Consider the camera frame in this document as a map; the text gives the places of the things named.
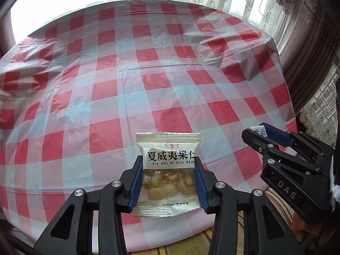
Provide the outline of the small blue white candy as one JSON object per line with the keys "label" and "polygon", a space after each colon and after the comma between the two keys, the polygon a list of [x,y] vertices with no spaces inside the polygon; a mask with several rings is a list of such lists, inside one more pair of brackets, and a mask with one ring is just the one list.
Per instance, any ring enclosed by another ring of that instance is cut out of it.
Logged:
{"label": "small blue white candy", "polygon": [[260,126],[252,126],[249,128],[250,130],[252,130],[253,132],[261,135],[262,137],[268,137],[267,136],[267,131],[266,131],[266,128],[265,126],[263,125],[260,125]]}

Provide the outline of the white macadamia nut packet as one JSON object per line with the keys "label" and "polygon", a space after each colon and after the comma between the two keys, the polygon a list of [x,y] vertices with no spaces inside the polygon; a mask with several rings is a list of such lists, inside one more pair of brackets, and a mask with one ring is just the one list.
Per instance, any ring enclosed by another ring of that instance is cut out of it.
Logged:
{"label": "white macadamia nut packet", "polygon": [[141,132],[142,188],[133,214],[140,218],[175,217],[199,208],[195,152],[199,133]]}

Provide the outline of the striped upholstered seat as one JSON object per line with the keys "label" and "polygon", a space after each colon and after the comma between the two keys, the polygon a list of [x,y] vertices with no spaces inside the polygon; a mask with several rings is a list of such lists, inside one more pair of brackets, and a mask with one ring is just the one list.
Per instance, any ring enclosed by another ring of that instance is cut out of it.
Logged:
{"label": "striped upholstered seat", "polygon": [[[289,226],[293,210],[271,188],[265,194]],[[208,254],[214,218],[197,209],[176,217],[143,221],[149,249],[154,249],[155,254]],[[237,213],[236,254],[244,254],[243,211]]]}

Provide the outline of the red white checkered tablecloth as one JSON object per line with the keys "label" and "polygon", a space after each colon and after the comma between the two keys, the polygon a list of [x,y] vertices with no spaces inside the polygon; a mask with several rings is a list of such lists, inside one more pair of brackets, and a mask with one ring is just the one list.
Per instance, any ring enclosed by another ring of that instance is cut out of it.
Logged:
{"label": "red white checkered tablecloth", "polygon": [[273,39],[175,1],[117,1],[35,31],[1,58],[1,206],[37,240],[70,194],[132,167],[139,132],[198,132],[197,156],[244,192],[266,189],[242,130],[296,130]]}

